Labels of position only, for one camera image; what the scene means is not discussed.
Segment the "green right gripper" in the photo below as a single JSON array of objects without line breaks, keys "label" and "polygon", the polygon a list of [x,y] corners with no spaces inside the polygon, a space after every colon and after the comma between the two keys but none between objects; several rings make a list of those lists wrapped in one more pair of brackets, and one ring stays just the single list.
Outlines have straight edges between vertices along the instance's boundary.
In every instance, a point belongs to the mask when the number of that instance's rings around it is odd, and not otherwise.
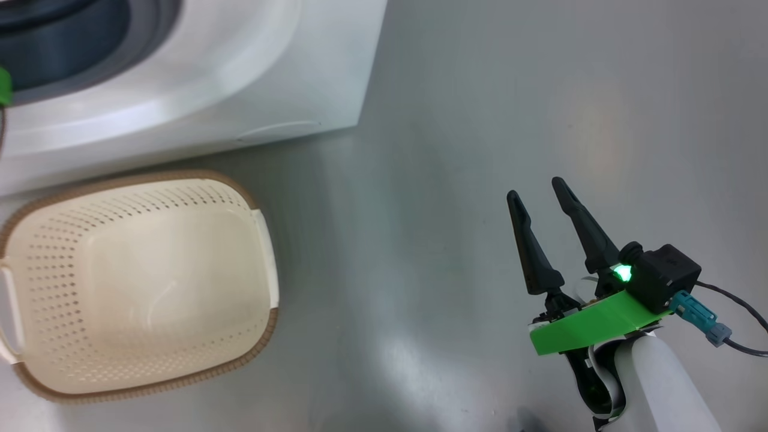
[{"label": "green right gripper", "polygon": [[[562,211],[571,219],[585,253],[585,268],[590,274],[619,265],[618,248],[561,177],[551,180]],[[559,293],[562,274],[552,268],[532,230],[532,221],[515,190],[506,195],[511,224],[529,295]],[[670,311],[654,314],[630,293],[619,292],[592,303],[554,322],[532,323],[529,337],[539,356],[587,348],[658,322]]]}]

